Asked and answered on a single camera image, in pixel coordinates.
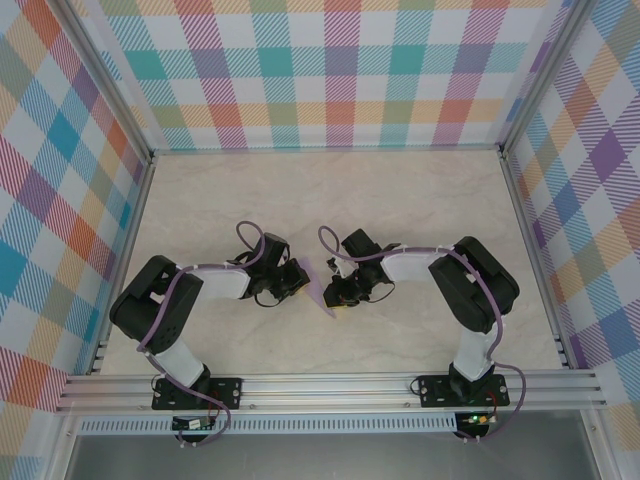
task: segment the cable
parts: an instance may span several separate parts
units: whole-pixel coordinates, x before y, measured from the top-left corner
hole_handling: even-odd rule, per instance
[[[489,416],[489,418],[492,418],[492,417],[497,418],[498,399],[496,398],[495,394],[491,390],[489,390],[487,393],[489,394],[489,396],[491,397],[491,400],[493,401],[493,412],[491,412],[491,415]]]
[[[262,257],[262,255],[264,254],[264,249],[265,249],[265,244],[266,244],[266,240],[264,238],[264,232],[262,231],[262,229],[257,224],[255,224],[253,222],[250,222],[248,220],[243,220],[241,222],[238,222],[238,224],[236,225],[236,233],[238,234],[238,237],[240,238],[242,243],[244,243],[249,248],[252,248],[251,245],[249,245],[249,242],[247,242],[247,240],[244,238],[244,236],[240,232],[240,227],[242,227],[243,225],[249,225],[249,226],[253,227],[258,232],[258,234],[260,235],[260,248],[258,250],[258,254],[254,258],[249,260],[248,262],[240,264],[240,265],[231,265],[231,264],[227,264],[227,263],[224,263],[224,264],[206,263],[206,264],[201,264],[201,265],[190,265],[188,267],[182,268],[171,279],[171,283],[169,284],[169,288],[167,288],[167,291],[166,291],[166,293],[164,295],[162,303],[160,304],[160,309],[158,310],[158,314],[156,315],[156,318],[153,321],[153,324],[151,325],[151,328],[149,329],[149,331],[147,332],[147,334],[144,336],[144,338],[142,339],[142,341],[140,342],[140,344],[137,347],[137,351],[144,352],[145,356],[147,357],[147,360],[149,360],[149,363],[151,363],[151,365],[153,365],[156,368],[156,370],[158,370],[161,375],[164,375],[165,378],[169,382],[171,382],[173,385],[178,387],[183,392],[189,393],[189,394],[191,394],[191,395],[193,395],[195,397],[198,397],[198,398],[201,398],[201,399],[207,401],[210,404],[216,405],[218,408],[224,410],[224,412],[227,414],[227,419],[226,419],[224,425],[222,426],[222,429],[220,429],[220,431],[218,431],[217,433],[214,433],[213,435],[209,435],[207,438],[202,440],[200,443],[192,443],[191,445],[193,447],[206,445],[207,443],[211,443],[214,440],[217,440],[218,438],[220,438],[220,436],[231,425],[231,412],[229,411],[229,408],[224,403],[220,402],[219,400],[216,400],[216,399],[210,397],[209,395],[205,395],[204,393],[200,393],[200,392],[198,392],[196,390],[192,390],[191,388],[183,385],[178,380],[173,378],[171,375],[169,375],[167,373],[167,371],[164,368],[162,368],[162,366],[153,358],[153,356],[149,352],[146,352],[145,350],[146,350],[147,344],[151,341],[151,339],[153,338],[155,333],[158,331],[158,328],[160,327],[160,324],[162,323],[162,319],[164,318],[165,312],[167,311],[167,307],[169,305],[169,300],[171,299],[171,296],[173,295],[173,292],[174,292],[174,290],[176,288],[176,284],[178,283],[178,281],[180,280],[180,278],[183,275],[185,275],[186,273],[191,272],[193,270],[241,270],[241,269],[245,269],[247,267],[250,267],[251,265],[256,263],[258,260],[260,260],[260,257]],[[182,446],[184,446],[185,445],[185,441],[182,438],[182,431],[178,432],[178,439],[182,442]]]
[[[277,307],[278,305],[280,305],[280,304],[282,303],[282,300],[279,300],[279,301],[278,301],[278,303],[274,303],[273,305],[265,305],[264,303],[260,303],[260,300],[258,300],[258,294],[257,294],[257,293],[253,296],[253,300],[254,300],[258,305],[260,305],[261,307],[264,307],[264,308],[273,308],[273,307]]]
[[[149,329],[149,331],[147,332],[145,337],[142,339],[142,341],[138,345],[137,350],[139,352],[144,351],[144,349],[147,346],[147,344],[151,341],[151,339],[153,338],[155,333],[158,331],[158,328],[160,327],[160,323],[162,322],[162,318],[164,317],[164,314],[167,311],[167,307],[169,305],[169,300],[171,299],[171,296],[173,295],[173,291],[176,288],[176,284],[178,283],[180,278],[182,278],[182,275],[184,275],[186,273],[189,273],[189,272],[191,272],[193,270],[221,270],[221,269],[222,270],[242,270],[242,269],[245,269],[247,267],[250,267],[251,265],[256,263],[258,260],[260,260],[260,257],[262,257],[262,254],[264,253],[264,247],[265,247],[265,238],[264,238],[264,233],[262,232],[262,229],[258,225],[256,225],[255,223],[250,222],[248,220],[243,220],[241,222],[238,222],[238,224],[236,225],[236,233],[238,234],[238,237],[240,237],[240,240],[245,245],[248,245],[248,242],[245,240],[245,238],[240,233],[240,227],[242,225],[250,225],[253,228],[255,228],[258,231],[258,233],[260,234],[260,249],[258,251],[258,254],[253,259],[249,260],[247,263],[243,263],[243,264],[240,264],[240,265],[230,265],[230,264],[226,264],[226,263],[225,264],[205,263],[205,264],[200,264],[200,265],[190,265],[188,267],[182,268],[171,279],[171,283],[169,284],[169,288],[167,288],[167,292],[164,295],[164,299],[162,300],[162,303],[160,304],[160,310],[158,310],[158,314],[156,315],[156,319],[154,320],[153,325],[151,325],[151,328]]]
[[[227,407],[224,403],[222,403],[219,400],[216,400],[213,397],[210,397],[209,395],[205,395],[204,393],[200,393],[197,390],[192,390],[189,387],[184,386],[182,383],[180,383],[178,380],[176,380],[175,378],[173,378],[171,375],[169,375],[167,373],[167,371],[162,368],[162,366],[153,358],[152,355],[147,356],[147,360],[149,360],[149,363],[151,363],[151,365],[153,365],[156,370],[158,370],[162,375],[165,376],[165,378],[171,382],[173,385],[175,385],[177,388],[179,388],[180,390],[182,390],[183,392],[189,393],[195,397],[201,398],[203,400],[205,400],[206,402],[215,405],[216,407],[224,410],[224,413],[227,414],[227,419],[224,423],[224,425],[222,426],[222,428],[220,429],[220,431],[209,435],[207,438],[205,438],[204,440],[202,440],[200,443],[190,443],[190,445],[192,447],[200,447],[202,445],[206,445],[207,443],[211,443],[214,440],[217,440],[218,438],[220,438],[222,436],[222,434],[231,426],[231,411],[229,410],[229,407]],[[182,430],[180,430],[178,432],[178,440],[180,440],[181,442],[181,446],[184,446],[187,442],[182,438]]]
[[[417,395],[419,397],[420,394],[413,389],[413,384],[416,383],[417,381],[418,381],[417,378],[413,379],[413,381],[409,384],[409,390],[411,390],[411,393],[413,393],[414,395]]]
[[[391,290],[389,292],[387,292],[384,297],[379,298],[377,300],[367,300],[367,303],[378,303],[378,302],[381,302],[382,300],[387,298],[389,295],[391,295],[395,289],[396,289],[396,284],[393,283],[393,288],[391,288]]]
[[[331,248],[329,246],[329,244],[327,244],[327,242],[324,240],[324,238],[322,236],[322,233],[325,232],[325,231],[329,232],[329,234],[335,240],[335,242],[336,242],[336,248],[335,249]],[[520,410],[522,409],[522,405],[524,404],[524,399],[525,399],[525,396],[526,396],[526,393],[527,393],[527,379],[525,378],[524,372],[522,370],[520,370],[518,367],[516,367],[514,365],[508,365],[506,363],[498,363],[498,362],[493,361],[493,359],[491,358],[492,355],[493,355],[494,350],[498,347],[498,345],[502,341],[502,336],[504,334],[504,324],[502,323],[502,313],[500,312],[500,308],[498,307],[498,304],[496,303],[496,299],[494,298],[493,294],[491,293],[491,290],[489,290],[489,287],[485,283],[484,279],[480,276],[480,274],[476,271],[476,269],[473,268],[473,266],[469,263],[469,261],[466,258],[464,258],[462,255],[460,255],[458,252],[456,252],[455,250],[452,250],[452,249],[449,249],[449,248],[443,248],[443,247],[437,247],[437,248],[435,248],[435,247],[407,247],[407,248],[402,248],[402,249],[388,250],[386,252],[379,252],[379,253],[376,253],[374,255],[368,255],[366,257],[349,257],[349,256],[343,255],[343,254],[341,254],[339,252],[339,250],[340,250],[340,238],[338,237],[336,232],[334,232],[330,227],[328,227],[326,225],[320,226],[320,228],[318,228],[318,238],[320,239],[320,243],[322,244],[322,246],[326,250],[328,250],[329,253],[331,253],[332,255],[334,255],[334,256],[342,259],[342,260],[346,260],[348,262],[356,262],[356,263],[366,262],[367,260],[374,260],[376,258],[388,257],[388,256],[391,256],[391,255],[402,255],[404,253],[425,253],[425,252],[426,253],[446,253],[447,255],[450,255],[453,258],[455,258],[456,260],[458,260],[458,262],[460,262],[467,269],[467,271],[473,276],[473,278],[478,283],[478,286],[480,287],[482,292],[487,297],[487,300],[489,301],[489,305],[491,305],[491,309],[493,310],[493,315],[494,315],[494,317],[496,319],[496,325],[498,327],[498,332],[496,334],[496,339],[493,341],[493,343],[489,347],[489,350],[487,351],[487,359],[489,361],[493,362],[494,365],[496,365],[497,367],[514,370],[518,375],[520,375],[520,379],[522,381],[522,391],[520,393],[520,399],[518,400],[518,403],[516,404],[516,408],[513,410],[511,415],[509,415],[509,418],[500,427],[498,427],[498,429],[488,433],[487,435],[484,436],[484,438],[488,438],[488,437],[494,436],[497,433],[499,433],[502,430],[504,430],[505,426],[507,426],[513,420],[513,418],[520,412]]]

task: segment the black mounting bracket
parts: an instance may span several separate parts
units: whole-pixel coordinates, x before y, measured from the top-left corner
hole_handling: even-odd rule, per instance
[[[421,375],[416,378],[422,408],[434,407],[506,407],[509,405],[509,391],[503,375],[492,374],[468,400],[463,400],[451,388],[449,375]]]
[[[206,410],[209,408],[205,400],[183,392],[166,378],[159,379],[153,390],[151,402],[153,410]],[[211,377],[208,395],[220,400],[229,410],[238,410],[242,397],[242,379]]]

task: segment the plaid wallpaper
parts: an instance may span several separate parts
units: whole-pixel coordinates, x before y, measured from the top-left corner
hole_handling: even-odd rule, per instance
[[[640,478],[640,1],[601,0],[512,156],[581,367]]]
[[[562,3],[74,0],[173,150],[493,144]]]
[[[0,479],[91,352],[143,163],[44,0],[0,0]]]
[[[531,87],[533,86],[536,78],[538,77],[538,72],[540,71],[540,67],[542,67],[545,60],[547,59],[547,55],[551,50],[551,46],[553,45],[553,42],[555,42],[556,38],[558,37],[558,34],[560,33],[560,30],[564,26],[564,22],[567,19],[569,11],[571,10],[571,7],[574,3],[575,3],[575,0],[562,0],[562,5],[558,10],[556,18],[553,20],[553,23],[551,24],[551,28],[549,29],[549,32],[547,33],[547,36],[544,39],[544,42],[542,42],[542,46],[540,47],[540,50],[538,50],[538,54],[536,55],[535,60],[531,64],[531,68],[529,68],[529,71],[527,72],[527,76],[525,77],[525,80],[522,83],[520,90],[518,91],[518,96],[516,97],[515,102],[513,102],[513,105],[511,106],[511,110],[509,110],[509,115],[507,115],[507,120],[504,122],[504,125],[502,125],[502,129],[500,130],[500,135],[498,135],[497,143],[503,143],[504,139],[507,136],[507,133],[509,133],[509,130],[511,129],[511,125],[513,125],[513,120],[516,118],[516,115],[520,111],[520,106],[522,105],[522,102],[527,97],[527,95],[529,95],[529,92],[531,91]]]

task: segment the purple cable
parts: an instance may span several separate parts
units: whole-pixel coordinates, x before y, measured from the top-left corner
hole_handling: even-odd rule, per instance
[[[145,337],[142,339],[142,341],[138,345],[137,350],[139,352],[143,352],[144,351],[144,349],[147,346],[147,344],[151,341],[153,336],[158,331],[158,328],[160,327],[160,323],[162,322],[162,318],[164,317],[164,314],[167,311],[167,306],[169,305],[169,299],[173,295],[173,291],[176,288],[176,284],[178,283],[178,280],[180,280],[182,275],[184,275],[186,273],[189,273],[189,272],[191,272],[193,270],[220,270],[220,269],[223,269],[223,270],[225,270],[225,269],[226,270],[242,270],[244,268],[247,268],[247,267],[253,265],[258,260],[260,260],[260,257],[262,257],[262,254],[264,253],[264,246],[265,246],[264,233],[262,232],[262,229],[258,225],[256,225],[255,223],[250,222],[248,220],[243,220],[241,222],[238,222],[238,224],[236,225],[236,233],[240,237],[240,240],[242,240],[242,243],[244,243],[245,245],[249,245],[249,243],[245,240],[245,238],[240,233],[240,227],[242,225],[250,225],[253,228],[255,228],[258,231],[258,233],[260,234],[260,250],[258,251],[258,255],[256,255],[253,259],[251,259],[247,263],[243,263],[243,264],[240,264],[240,265],[227,265],[227,264],[222,264],[221,265],[221,264],[216,264],[216,263],[203,263],[201,265],[190,265],[188,267],[184,267],[183,269],[181,269],[176,274],[176,276],[173,277],[173,279],[171,280],[171,283],[169,284],[169,288],[167,289],[167,292],[164,295],[164,299],[162,300],[162,304],[160,304],[160,310],[158,310],[158,314],[156,315],[156,319],[154,320],[153,325],[151,325],[151,328],[149,329],[149,331],[147,332]]]
[[[322,232],[327,231],[331,234],[331,236],[333,237],[333,239],[336,241],[336,248],[333,249],[331,248],[327,242],[325,242],[324,238],[322,238]],[[468,271],[469,273],[473,276],[473,278],[475,278],[476,282],[478,283],[478,285],[480,286],[480,289],[484,292],[484,294],[487,297],[487,300],[489,300],[489,304],[491,305],[491,309],[493,310],[493,315],[496,318],[496,324],[498,326],[498,332],[496,334],[496,339],[494,340],[494,342],[491,344],[491,346],[489,347],[489,350],[487,351],[487,358],[492,361],[496,366],[500,367],[500,368],[507,368],[510,370],[514,370],[516,373],[518,373],[518,375],[520,375],[520,379],[522,380],[522,393],[520,394],[520,399],[518,400],[518,403],[516,404],[516,408],[513,410],[513,413],[509,416],[509,418],[507,419],[506,422],[504,422],[502,424],[502,426],[500,426],[497,430],[485,435],[484,438],[488,438],[490,436],[494,436],[495,434],[497,434],[498,432],[500,432],[501,430],[504,429],[504,427],[511,421],[511,419],[513,417],[515,417],[518,412],[520,411],[520,409],[522,408],[522,405],[524,404],[524,398],[527,392],[527,380],[524,376],[524,372],[522,370],[520,370],[518,367],[515,367],[513,365],[507,365],[504,363],[498,363],[492,360],[491,356],[493,355],[494,350],[497,348],[497,346],[500,344],[500,342],[502,341],[502,336],[504,333],[504,325],[502,324],[502,313],[500,312],[500,308],[498,308],[498,304],[496,303],[496,299],[494,298],[493,294],[491,293],[491,290],[489,290],[489,287],[487,286],[487,284],[485,283],[485,281],[482,279],[482,277],[480,276],[480,274],[476,271],[475,268],[473,268],[473,266],[469,263],[469,261],[464,258],[462,255],[460,255],[458,252],[456,252],[455,250],[451,250],[449,248],[443,248],[443,247],[407,247],[407,248],[402,248],[402,249],[395,249],[395,250],[389,250],[386,252],[380,252],[380,253],[376,253],[374,255],[368,255],[366,257],[349,257],[347,255],[342,255],[338,250],[340,249],[340,239],[338,238],[338,235],[336,234],[336,232],[334,232],[330,227],[326,226],[326,225],[322,225],[320,228],[318,228],[318,238],[320,239],[320,243],[322,244],[322,246],[327,249],[329,251],[329,253],[331,253],[332,255],[335,255],[336,257],[342,259],[342,260],[346,260],[349,262],[366,262],[367,260],[374,260],[376,258],[382,258],[382,257],[389,257],[392,255],[401,255],[403,253],[446,253],[447,255],[452,256],[453,258],[455,258],[456,260],[458,260]]]
[[[192,390],[189,387],[185,387],[183,384],[181,384],[179,381],[177,381],[175,378],[169,375],[167,371],[164,368],[162,368],[162,366],[153,357],[149,356],[147,357],[147,360],[149,360],[149,363],[153,365],[156,368],[156,370],[160,372],[160,374],[164,375],[167,380],[173,383],[180,390],[182,390],[183,392],[189,393],[191,395],[194,395],[196,397],[199,397],[203,400],[206,400],[209,403],[212,403],[216,407],[219,407],[221,410],[224,410],[224,413],[227,414],[227,420],[224,422],[224,425],[222,426],[219,432],[216,432],[213,435],[209,435],[207,438],[200,441],[199,443],[196,443],[196,444],[192,443],[191,446],[194,448],[200,447],[202,445],[206,445],[207,443],[211,443],[214,440],[217,440],[218,438],[220,438],[222,434],[225,432],[225,430],[227,430],[231,426],[231,412],[229,411],[229,408],[221,401],[216,400],[215,398],[210,397],[209,395],[205,395],[204,393],[200,393],[197,390]],[[178,432],[178,439],[180,440],[180,442],[186,443],[185,440],[182,438],[182,430]]]
[[[227,265],[227,264],[215,264],[215,263],[204,263],[201,265],[190,265],[188,267],[184,267],[183,269],[181,269],[175,277],[173,277],[173,279],[171,280],[171,283],[169,284],[169,288],[167,288],[167,292],[164,295],[164,299],[162,300],[162,303],[160,304],[160,309],[158,310],[158,315],[156,315],[156,319],[153,322],[153,325],[151,325],[151,328],[149,329],[149,331],[147,332],[147,334],[145,335],[145,337],[142,339],[142,341],[140,342],[140,344],[138,345],[137,350],[139,352],[144,352],[145,348],[147,346],[147,344],[151,341],[151,339],[153,338],[153,336],[155,335],[155,333],[158,331],[158,328],[160,327],[160,323],[162,323],[162,319],[164,317],[164,314],[167,311],[167,305],[169,305],[169,300],[171,299],[171,296],[173,295],[173,292],[176,288],[176,284],[178,283],[178,280],[180,280],[180,278],[182,277],[182,275],[191,272],[193,270],[241,270],[244,268],[247,268],[251,265],[253,265],[254,263],[256,263],[258,260],[260,260],[260,257],[262,257],[262,254],[264,253],[264,247],[265,247],[265,238],[264,238],[264,233],[262,232],[262,229],[255,223],[250,222],[248,220],[243,220],[241,222],[238,222],[238,224],[236,225],[236,233],[238,234],[238,237],[240,237],[240,240],[242,241],[242,243],[244,243],[247,247],[249,248],[253,248],[251,247],[251,245],[249,244],[249,242],[247,242],[245,240],[245,238],[242,236],[242,233],[240,233],[240,227],[242,225],[250,225],[253,228],[255,228],[257,230],[257,232],[260,234],[260,249],[258,250],[258,254],[251,260],[249,260],[246,263],[243,263],[241,265]],[[182,385],[180,382],[178,382],[175,378],[173,378],[171,375],[169,375],[164,368],[162,368],[162,366],[155,360],[153,359],[153,357],[151,356],[147,356],[147,359],[149,360],[149,363],[151,363],[151,365],[153,365],[156,370],[158,370],[161,374],[165,375],[165,377],[167,378],[167,380],[169,380],[171,383],[173,383],[176,387],[178,387],[180,390],[187,392],[191,395],[194,395],[198,398],[202,398],[203,400],[206,400],[209,403],[212,403],[213,405],[221,408],[222,410],[225,411],[225,413],[227,414],[227,421],[225,422],[225,424],[223,425],[222,429],[213,434],[213,435],[209,435],[207,438],[205,438],[204,440],[202,440],[200,443],[195,444],[195,446],[201,446],[201,445],[206,445],[207,443],[211,443],[214,440],[217,440],[218,438],[220,438],[220,436],[224,433],[224,431],[229,428],[229,425],[231,424],[231,412],[229,411],[229,409],[227,408],[227,406],[220,402],[219,400],[216,400],[208,395],[205,395],[204,393],[200,393],[198,391],[192,390],[189,387]],[[180,441],[184,441],[182,439],[182,431],[178,432],[178,438],[180,439]]]

